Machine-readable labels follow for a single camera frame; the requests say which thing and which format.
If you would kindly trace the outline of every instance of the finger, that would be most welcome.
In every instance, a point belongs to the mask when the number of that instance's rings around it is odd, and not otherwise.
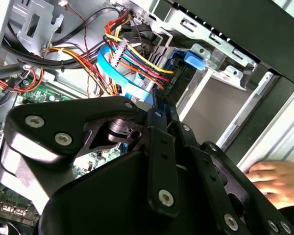
[[[275,170],[258,170],[246,174],[251,182],[270,181],[278,178]]]
[[[259,162],[253,165],[249,172],[257,171],[257,170],[274,170],[276,169],[276,162]]]
[[[280,203],[280,196],[279,194],[275,194],[275,193],[268,193],[266,195],[266,198],[275,206],[277,207],[278,204]]]
[[[273,184],[273,180],[256,182],[254,185],[262,193],[279,193],[278,188]]]

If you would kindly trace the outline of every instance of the motherboard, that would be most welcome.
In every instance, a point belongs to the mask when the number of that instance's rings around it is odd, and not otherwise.
[[[71,100],[67,96],[60,94],[44,85],[36,90],[19,94],[16,98],[15,106],[32,103],[59,102]],[[75,179],[91,172],[105,163],[120,156],[118,146],[112,149],[92,152],[79,157],[73,164],[73,176]],[[35,226],[39,220],[39,214],[32,202],[13,190],[0,183],[0,217],[11,221],[16,221],[28,226]]]

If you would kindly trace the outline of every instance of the capacitor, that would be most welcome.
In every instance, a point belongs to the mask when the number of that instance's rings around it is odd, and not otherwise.
[[[54,102],[55,101],[55,96],[54,95],[50,95],[48,97],[49,101]]]

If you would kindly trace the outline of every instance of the human hand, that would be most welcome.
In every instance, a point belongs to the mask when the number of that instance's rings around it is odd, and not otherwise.
[[[260,162],[246,176],[278,209],[294,206],[294,163]]]

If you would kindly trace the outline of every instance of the screw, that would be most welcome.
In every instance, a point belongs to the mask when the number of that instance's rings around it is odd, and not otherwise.
[[[191,131],[191,129],[187,125],[183,125],[184,130]]]
[[[126,106],[127,108],[130,108],[130,109],[132,109],[132,108],[133,108],[133,105],[132,105],[132,104],[130,104],[130,103],[125,103],[125,106]]]
[[[45,124],[45,120],[39,116],[30,115],[25,118],[25,123],[30,127],[39,128]]]
[[[63,146],[67,146],[72,143],[71,136],[66,133],[58,133],[55,135],[54,139],[59,145]]]
[[[281,221],[281,225],[288,234],[292,234],[292,230],[290,229],[290,227],[286,223]]]
[[[155,112],[155,114],[158,116],[158,117],[162,117],[162,114],[161,113],[159,113],[159,112]]]
[[[217,151],[217,149],[212,144],[210,145],[210,147],[212,150]]]
[[[233,231],[237,231],[239,229],[239,225],[237,224],[236,220],[230,214],[224,215],[224,220],[227,226]]]
[[[275,224],[273,221],[268,220],[268,223],[269,223],[270,227],[271,227],[276,233],[279,232],[278,227],[276,226],[276,224]]]
[[[23,84],[24,86],[28,86],[28,85],[29,85],[29,81],[25,79],[25,80],[22,81],[22,84]]]
[[[159,191],[158,197],[159,197],[160,202],[163,205],[165,205],[166,207],[171,207],[174,203],[174,198],[173,198],[172,194],[165,189],[162,189]]]

